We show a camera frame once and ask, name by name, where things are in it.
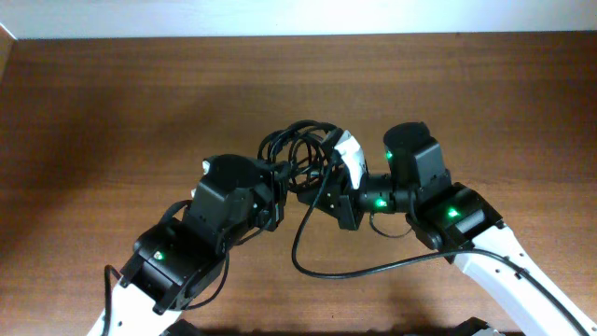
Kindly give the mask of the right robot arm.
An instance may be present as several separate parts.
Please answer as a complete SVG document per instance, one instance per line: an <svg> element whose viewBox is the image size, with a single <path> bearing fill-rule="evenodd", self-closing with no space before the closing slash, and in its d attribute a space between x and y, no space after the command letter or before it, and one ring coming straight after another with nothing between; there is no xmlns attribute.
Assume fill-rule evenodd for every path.
<svg viewBox="0 0 597 336"><path fill-rule="evenodd" d="M364 215L403 213L429 259L445 259L482 287L526 335L593 335L596 324L535 264L503 217L476 191L451 180L439 142L422 122L383 137L390 171L372 175L344 132L333 150L338 171L298 200L355 231Z"/></svg>

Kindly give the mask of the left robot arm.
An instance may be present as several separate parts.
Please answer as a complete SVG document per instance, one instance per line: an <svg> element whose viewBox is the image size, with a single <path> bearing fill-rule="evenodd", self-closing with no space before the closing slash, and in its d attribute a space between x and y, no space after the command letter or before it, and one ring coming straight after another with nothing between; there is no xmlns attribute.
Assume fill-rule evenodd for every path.
<svg viewBox="0 0 597 336"><path fill-rule="evenodd" d="M249 231L273 231L284 217L290 165L224 154L205 159L188 200L173 203L141 234L92 335L166 335L229 267Z"/></svg>

